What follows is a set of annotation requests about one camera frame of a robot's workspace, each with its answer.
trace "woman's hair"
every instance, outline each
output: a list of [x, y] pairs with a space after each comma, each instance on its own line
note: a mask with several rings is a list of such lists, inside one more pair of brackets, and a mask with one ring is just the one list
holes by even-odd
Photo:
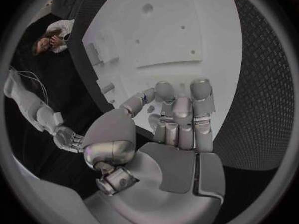
[[34, 56], [37, 56], [39, 53], [37, 52], [37, 44], [38, 42], [43, 38], [51, 38], [52, 36], [59, 36], [61, 33], [61, 29], [56, 29], [53, 31], [48, 31], [45, 34], [43, 34], [32, 46], [32, 53]]

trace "white curved panel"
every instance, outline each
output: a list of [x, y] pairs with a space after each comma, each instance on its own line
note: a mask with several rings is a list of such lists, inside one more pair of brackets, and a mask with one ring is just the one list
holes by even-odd
[[[233, 0], [107, 0], [86, 34], [99, 62], [93, 62], [99, 86], [112, 82], [105, 93], [118, 107], [125, 99], [161, 80], [186, 93], [193, 79], [209, 78], [218, 133], [233, 100], [241, 66], [242, 38]], [[155, 113], [159, 103], [153, 103]], [[135, 124], [151, 131], [147, 107]]]

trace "white shirt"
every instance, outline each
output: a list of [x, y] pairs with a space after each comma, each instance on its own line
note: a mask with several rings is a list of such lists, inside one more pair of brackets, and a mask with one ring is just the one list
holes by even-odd
[[[59, 34], [60, 37], [65, 37], [67, 34], [71, 33], [74, 25], [74, 19], [73, 20], [60, 20], [55, 23], [52, 23], [48, 26], [47, 32], [61, 29], [61, 33]], [[55, 49], [52, 49], [53, 52], [59, 53], [64, 51], [67, 48], [66, 45], [59, 46]]]

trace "black background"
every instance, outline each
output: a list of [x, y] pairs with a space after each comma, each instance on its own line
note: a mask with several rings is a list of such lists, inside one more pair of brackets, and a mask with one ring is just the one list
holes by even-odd
[[[8, 21], [16, 14], [19, 6], [25, 0], [0, 0], [1, 22], [0, 22], [0, 35], [3, 35], [4, 29], [7, 26]], [[299, 17], [299, 0], [277, 0], [288, 15], [290, 21], [294, 24], [294, 27], [299, 31], [299, 22], [296, 18]], [[297, 201], [298, 201], [298, 187], [299, 187], [299, 174], [295, 176], [290, 188], [285, 193], [281, 201], [274, 208], [268, 217], [266, 217], [261, 223], [270, 224], [277, 223], [280, 220], [290, 220], [291, 223], [299, 223], [299, 217], [297, 215]], [[7, 224], [18, 223], [37, 223], [31, 215], [25, 211], [23, 206], [19, 203], [14, 193], [11, 191], [9, 185], [3, 176], [0, 176], [0, 197], [2, 202], [1, 208], [1, 220]]]

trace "woman's hand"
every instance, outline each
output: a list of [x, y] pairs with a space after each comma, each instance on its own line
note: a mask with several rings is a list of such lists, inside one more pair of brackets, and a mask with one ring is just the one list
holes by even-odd
[[50, 39], [50, 44], [52, 48], [57, 48], [63, 45], [63, 41], [58, 36], [52, 36]]

